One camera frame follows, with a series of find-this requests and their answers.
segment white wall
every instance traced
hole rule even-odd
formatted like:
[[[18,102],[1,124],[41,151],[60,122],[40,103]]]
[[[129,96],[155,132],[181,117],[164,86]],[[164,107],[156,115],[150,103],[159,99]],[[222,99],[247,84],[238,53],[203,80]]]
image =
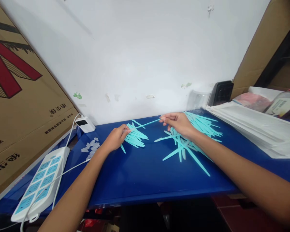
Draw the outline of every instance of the white wall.
[[[95,124],[182,111],[192,89],[233,79],[268,3],[0,0],[75,106]],[[155,98],[147,99],[150,94]]]

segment cardboard box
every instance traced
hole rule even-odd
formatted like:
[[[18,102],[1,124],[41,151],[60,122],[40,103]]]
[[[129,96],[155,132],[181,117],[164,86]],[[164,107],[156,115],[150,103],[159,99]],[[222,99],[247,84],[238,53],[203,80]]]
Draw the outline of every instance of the cardboard box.
[[[271,0],[234,77],[231,99],[247,92],[250,86],[254,86],[289,31],[290,0]],[[286,76],[280,75],[274,78],[269,88],[278,82],[279,84],[283,82],[280,87],[285,87],[285,90],[286,87],[290,88],[290,81],[286,86],[285,80]]]
[[[0,8],[0,193],[71,128],[76,115]]]

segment pile of plastic sticks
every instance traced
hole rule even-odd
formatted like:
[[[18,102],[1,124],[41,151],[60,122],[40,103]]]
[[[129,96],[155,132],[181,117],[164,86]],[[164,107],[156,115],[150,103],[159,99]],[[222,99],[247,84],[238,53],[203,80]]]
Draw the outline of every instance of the pile of plastic sticks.
[[[127,126],[129,127],[131,132],[126,136],[125,141],[127,143],[131,144],[132,146],[135,146],[136,148],[145,147],[145,144],[142,142],[142,139],[148,140],[148,137],[146,135],[144,135],[142,132],[138,131],[138,128],[142,127],[145,129],[144,126],[151,124],[153,122],[159,121],[159,120],[160,119],[157,119],[155,121],[146,123],[144,125],[141,125],[137,121],[132,120],[133,122],[135,122],[136,124],[139,125],[138,127],[135,127],[134,123],[132,123],[132,124],[127,123]],[[120,145],[120,147],[122,148],[123,152],[126,153],[123,145]]]
[[[216,136],[221,137],[223,135],[223,133],[217,132],[216,130],[214,130],[212,128],[212,127],[219,128],[219,126],[212,124],[213,121],[217,121],[217,120],[206,118],[206,117],[196,115],[196,114],[186,112],[186,111],[184,113],[186,114],[186,116],[188,117],[189,121],[194,126],[194,128],[196,128],[197,130],[199,130],[203,134],[211,137],[215,141],[221,142],[220,140],[213,138]],[[210,174],[205,169],[205,167],[202,165],[202,163],[198,160],[198,158],[195,156],[195,154],[191,151],[191,150],[194,150],[197,152],[201,152],[204,156],[206,156],[208,158],[208,156],[198,146],[196,146],[190,140],[187,140],[184,137],[182,137],[182,135],[179,134],[173,127],[171,128],[170,133],[167,131],[164,131],[164,132],[169,136],[164,137],[164,138],[159,138],[159,139],[155,140],[155,142],[172,138],[174,140],[175,145],[177,145],[178,148],[176,150],[174,150],[172,153],[170,153],[169,155],[167,155],[163,159],[163,161],[167,160],[168,158],[170,158],[178,153],[179,154],[179,161],[182,162],[182,158],[184,160],[186,159],[186,150],[187,150],[187,152],[191,155],[191,157],[195,160],[195,162],[203,169],[203,171],[208,176],[210,176]]]

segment blue tabletop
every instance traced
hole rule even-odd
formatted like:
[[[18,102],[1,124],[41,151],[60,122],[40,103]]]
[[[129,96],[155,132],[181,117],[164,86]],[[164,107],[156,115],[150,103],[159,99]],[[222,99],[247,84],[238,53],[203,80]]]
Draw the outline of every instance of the blue tabletop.
[[[290,182],[290,159],[272,159],[232,126],[207,111],[203,116],[218,121],[215,125],[220,128],[215,129],[223,132],[223,136],[219,138],[223,145]],[[156,116],[137,119],[137,121],[145,124],[158,118]],[[131,121],[99,125],[94,132],[83,134],[68,156],[65,171],[85,161],[89,153],[81,152],[81,149],[86,147],[88,142],[97,137],[102,144],[111,130],[123,123],[131,123]],[[146,129],[139,128],[138,130],[149,138],[143,140],[144,148],[136,148],[124,142],[126,154],[121,149],[109,154],[96,181],[88,208],[178,200],[211,193],[237,191],[231,180],[199,152],[194,153],[210,173],[210,177],[188,153],[186,153],[187,160],[183,160],[182,163],[179,162],[178,155],[162,161],[177,148],[173,139],[154,142],[166,136],[163,132],[165,129],[166,127],[159,122],[146,126]],[[56,202],[85,165],[80,165],[62,177]],[[49,207],[44,213],[49,213],[50,209]]]

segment white charger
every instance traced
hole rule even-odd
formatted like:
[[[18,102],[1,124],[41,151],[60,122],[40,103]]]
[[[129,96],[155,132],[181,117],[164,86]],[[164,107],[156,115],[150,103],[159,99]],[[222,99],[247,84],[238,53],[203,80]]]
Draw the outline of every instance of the white charger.
[[[76,119],[75,123],[82,129],[84,133],[93,132],[96,129],[88,117],[82,116]]]

